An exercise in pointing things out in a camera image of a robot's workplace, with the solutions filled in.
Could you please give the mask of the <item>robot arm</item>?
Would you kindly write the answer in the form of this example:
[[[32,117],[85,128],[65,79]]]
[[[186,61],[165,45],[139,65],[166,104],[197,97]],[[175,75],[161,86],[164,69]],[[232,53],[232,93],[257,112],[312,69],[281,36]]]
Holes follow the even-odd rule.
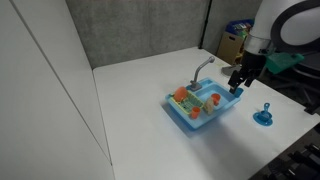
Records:
[[[241,69],[228,81],[234,94],[241,83],[249,87],[268,55],[320,50],[320,0],[262,0],[254,26],[244,41]]]

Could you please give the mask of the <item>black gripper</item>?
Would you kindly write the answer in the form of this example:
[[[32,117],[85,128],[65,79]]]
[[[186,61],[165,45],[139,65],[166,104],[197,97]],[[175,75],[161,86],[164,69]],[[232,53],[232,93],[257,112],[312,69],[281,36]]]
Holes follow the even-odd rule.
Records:
[[[265,63],[266,57],[264,55],[256,55],[245,51],[241,61],[240,73],[234,71],[228,81],[229,92],[234,94],[243,80],[244,85],[250,87],[252,82],[260,75]]]

